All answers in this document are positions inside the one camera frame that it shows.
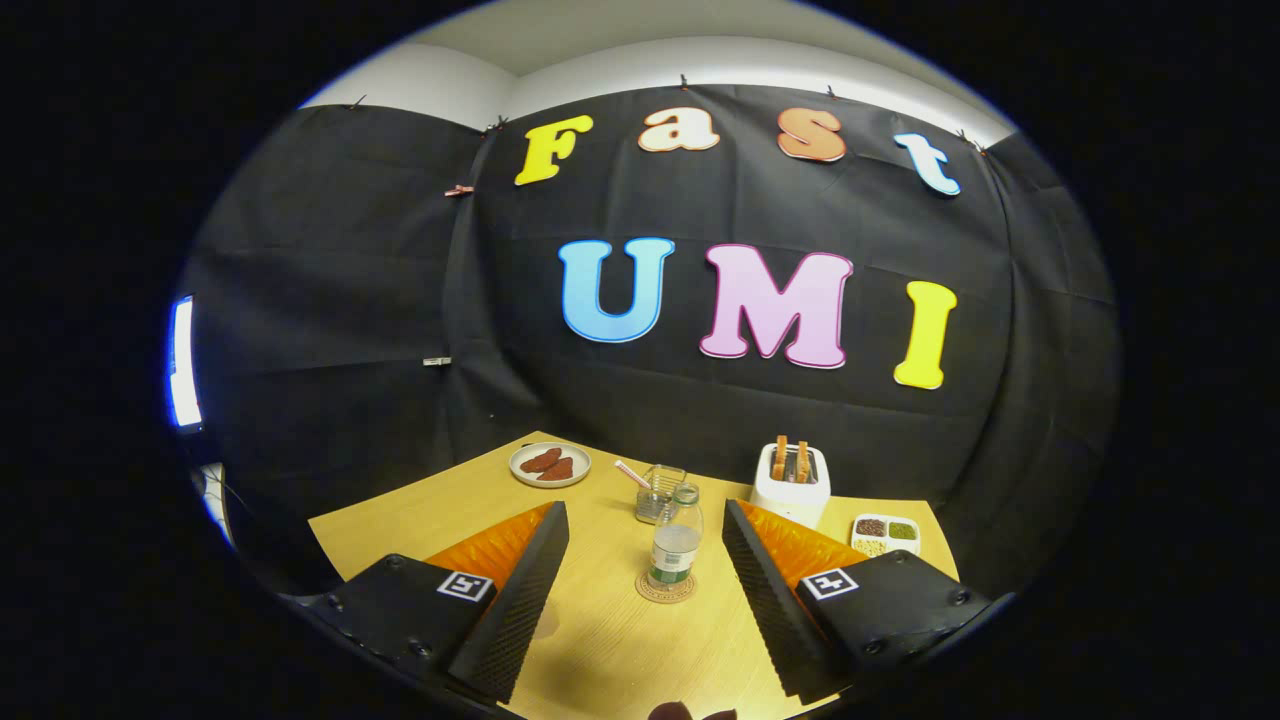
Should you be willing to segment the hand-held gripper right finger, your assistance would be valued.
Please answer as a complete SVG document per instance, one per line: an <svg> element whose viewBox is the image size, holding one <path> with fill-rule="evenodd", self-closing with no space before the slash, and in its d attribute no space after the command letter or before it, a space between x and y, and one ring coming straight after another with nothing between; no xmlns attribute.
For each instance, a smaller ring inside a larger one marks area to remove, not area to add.
<svg viewBox="0 0 1280 720"><path fill-rule="evenodd" d="M805 703L922 682L1012 602L905 550L868 557L740 498L724 505L722 538L783 692Z"/></svg>

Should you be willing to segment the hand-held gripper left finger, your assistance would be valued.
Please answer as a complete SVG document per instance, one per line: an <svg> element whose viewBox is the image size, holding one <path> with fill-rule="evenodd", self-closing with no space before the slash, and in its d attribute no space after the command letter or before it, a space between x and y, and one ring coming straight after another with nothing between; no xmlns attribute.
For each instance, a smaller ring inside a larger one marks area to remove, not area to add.
<svg viewBox="0 0 1280 720"><path fill-rule="evenodd" d="M430 559L388 553L291 607L411 687L470 706L507 703L568 542L564 503L548 502Z"/></svg>

